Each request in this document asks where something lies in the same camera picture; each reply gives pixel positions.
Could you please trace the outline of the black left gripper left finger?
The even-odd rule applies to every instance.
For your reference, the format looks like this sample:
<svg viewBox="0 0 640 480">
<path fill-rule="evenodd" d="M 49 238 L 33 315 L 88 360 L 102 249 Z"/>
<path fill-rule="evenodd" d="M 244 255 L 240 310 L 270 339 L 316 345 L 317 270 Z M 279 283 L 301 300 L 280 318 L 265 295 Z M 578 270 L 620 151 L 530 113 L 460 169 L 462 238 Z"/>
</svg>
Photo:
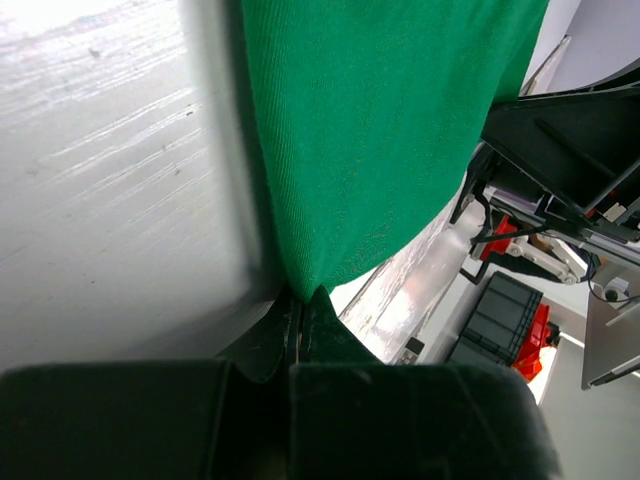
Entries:
<svg viewBox="0 0 640 480">
<path fill-rule="evenodd" d="M 217 358 L 230 362 L 248 381 L 264 384 L 298 359 L 303 303 L 281 292 L 264 316 Z"/>
</svg>

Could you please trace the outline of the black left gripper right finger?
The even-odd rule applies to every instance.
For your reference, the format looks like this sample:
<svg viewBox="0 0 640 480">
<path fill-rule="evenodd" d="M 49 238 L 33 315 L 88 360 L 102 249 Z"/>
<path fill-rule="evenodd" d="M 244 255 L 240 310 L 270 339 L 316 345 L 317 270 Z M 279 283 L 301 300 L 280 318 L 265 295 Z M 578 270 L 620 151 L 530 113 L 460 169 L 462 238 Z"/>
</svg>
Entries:
<svg viewBox="0 0 640 480">
<path fill-rule="evenodd" d="M 328 291 L 319 287 L 302 306 L 297 360 L 302 363 L 366 363 L 381 361 L 339 319 Z"/>
</svg>

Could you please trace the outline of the green t-shirt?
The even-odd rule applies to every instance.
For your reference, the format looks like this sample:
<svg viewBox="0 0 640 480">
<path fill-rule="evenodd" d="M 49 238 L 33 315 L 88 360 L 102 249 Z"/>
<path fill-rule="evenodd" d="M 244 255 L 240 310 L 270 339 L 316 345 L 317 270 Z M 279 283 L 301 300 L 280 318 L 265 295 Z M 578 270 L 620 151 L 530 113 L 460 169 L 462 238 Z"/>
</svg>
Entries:
<svg viewBox="0 0 640 480">
<path fill-rule="evenodd" d="M 518 96 L 543 1 L 246 1 L 273 222 L 302 300 L 393 256 Z"/>
</svg>

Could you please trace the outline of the black plastic crate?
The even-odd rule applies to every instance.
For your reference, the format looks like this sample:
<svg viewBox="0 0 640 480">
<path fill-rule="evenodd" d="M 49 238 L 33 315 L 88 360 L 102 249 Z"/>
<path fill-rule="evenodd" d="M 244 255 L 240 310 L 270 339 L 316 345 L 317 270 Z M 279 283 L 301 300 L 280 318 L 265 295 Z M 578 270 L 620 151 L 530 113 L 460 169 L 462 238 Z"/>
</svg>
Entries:
<svg viewBox="0 0 640 480">
<path fill-rule="evenodd" d="M 529 334 L 543 294 L 502 272 L 492 275 L 446 361 L 511 367 Z"/>
</svg>

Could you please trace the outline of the red object beside crate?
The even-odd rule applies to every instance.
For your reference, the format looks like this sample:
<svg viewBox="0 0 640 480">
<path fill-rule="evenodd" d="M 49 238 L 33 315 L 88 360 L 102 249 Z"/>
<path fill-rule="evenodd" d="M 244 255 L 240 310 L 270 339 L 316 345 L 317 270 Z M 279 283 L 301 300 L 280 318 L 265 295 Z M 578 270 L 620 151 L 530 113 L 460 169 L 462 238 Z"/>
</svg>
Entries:
<svg viewBox="0 0 640 480">
<path fill-rule="evenodd" d="M 541 351 L 547 347 L 557 347 L 560 328 L 550 320 L 550 306 L 541 303 L 534 315 L 533 322 L 516 361 L 512 364 L 527 383 L 535 379 L 542 371 Z"/>
</svg>

